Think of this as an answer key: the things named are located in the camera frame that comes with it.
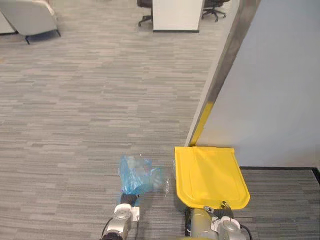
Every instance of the white wall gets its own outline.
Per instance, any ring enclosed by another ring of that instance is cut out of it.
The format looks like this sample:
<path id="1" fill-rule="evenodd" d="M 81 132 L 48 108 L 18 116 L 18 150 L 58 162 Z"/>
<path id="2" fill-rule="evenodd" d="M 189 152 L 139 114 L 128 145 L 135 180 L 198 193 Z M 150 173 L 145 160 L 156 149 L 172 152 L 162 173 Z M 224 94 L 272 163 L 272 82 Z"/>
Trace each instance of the white wall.
<path id="1" fill-rule="evenodd" d="M 262 0 L 198 146 L 241 166 L 320 166 L 320 0 Z"/>

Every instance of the chair leg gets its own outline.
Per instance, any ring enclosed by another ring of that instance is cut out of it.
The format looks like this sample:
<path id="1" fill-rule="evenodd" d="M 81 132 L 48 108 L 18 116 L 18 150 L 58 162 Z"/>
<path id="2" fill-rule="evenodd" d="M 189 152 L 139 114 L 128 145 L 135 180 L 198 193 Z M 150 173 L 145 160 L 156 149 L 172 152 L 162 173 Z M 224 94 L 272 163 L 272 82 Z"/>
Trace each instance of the chair leg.
<path id="1" fill-rule="evenodd" d="M 227 16 L 226 13 L 223 12 L 223 11 L 219 11 L 219 10 L 216 10 L 216 9 L 215 9 L 215 12 L 218 13 L 218 14 L 222 14 L 222 15 L 223 15 L 223 18 L 225 18 L 225 17 Z"/>
<path id="2" fill-rule="evenodd" d="M 29 36 L 25 36 L 24 38 L 26 40 L 26 42 L 28 43 L 28 45 L 30 45 L 30 42 L 29 42 Z"/>
<path id="3" fill-rule="evenodd" d="M 201 16 L 201 19 L 204 19 L 205 15 L 211 14 L 212 9 L 204 10 L 204 13 Z"/>
<path id="4" fill-rule="evenodd" d="M 141 23 L 146 22 L 148 20 L 152 20 L 153 17 L 152 15 L 145 15 L 142 17 L 142 20 L 138 22 L 138 26 L 141 27 Z"/>
<path id="5" fill-rule="evenodd" d="M 216 13 L 216 11 L 212 11 L 212 14 L 215 16 L 215 22 L 218 22 L 218 15 Z"/>

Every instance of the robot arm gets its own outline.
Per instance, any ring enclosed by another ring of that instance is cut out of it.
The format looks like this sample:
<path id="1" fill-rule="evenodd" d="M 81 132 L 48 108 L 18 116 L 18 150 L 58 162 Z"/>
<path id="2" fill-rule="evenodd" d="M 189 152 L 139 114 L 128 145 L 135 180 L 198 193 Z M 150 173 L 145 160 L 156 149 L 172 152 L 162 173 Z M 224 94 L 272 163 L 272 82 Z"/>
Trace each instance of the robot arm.
<path id="1" fill-rule="evenodd" d="M 138 197 L 133 194 L 122 194 L 120 204 L 115 207 L 101 240 L 127 239 L 132 222 L 139 221 L 140 209 L 134 206 Z"/>

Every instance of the white chair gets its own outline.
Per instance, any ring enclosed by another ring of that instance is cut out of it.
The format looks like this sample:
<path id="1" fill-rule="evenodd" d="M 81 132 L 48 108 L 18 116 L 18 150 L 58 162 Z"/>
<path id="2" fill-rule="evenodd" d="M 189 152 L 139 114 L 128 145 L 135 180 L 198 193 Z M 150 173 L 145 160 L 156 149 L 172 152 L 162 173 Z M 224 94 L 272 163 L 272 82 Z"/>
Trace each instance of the white chair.
<path id="1" fill-rule="evenodd" d="M 0 0 L 0 10 L 28 44 L 31 35 L 55 30 L 61 36 L 55 12 L 45 0 Z"/>

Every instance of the blue plastic bag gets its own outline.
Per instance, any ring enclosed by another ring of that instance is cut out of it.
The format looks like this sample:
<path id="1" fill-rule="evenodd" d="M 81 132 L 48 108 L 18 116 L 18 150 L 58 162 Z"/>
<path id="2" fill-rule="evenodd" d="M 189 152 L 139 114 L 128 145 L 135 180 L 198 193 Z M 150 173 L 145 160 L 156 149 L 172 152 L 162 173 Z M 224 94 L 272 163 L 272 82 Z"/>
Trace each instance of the blue plastic bag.
<path id="1" fill-rule="evenodd" d="M 161 169 L 152 168 L 152 161 L 149 159 L 122 156 L 119 175 L 121 177 L 121 190 L 125 194 L 140 195 L 156 191 L 163 184 Z"/>

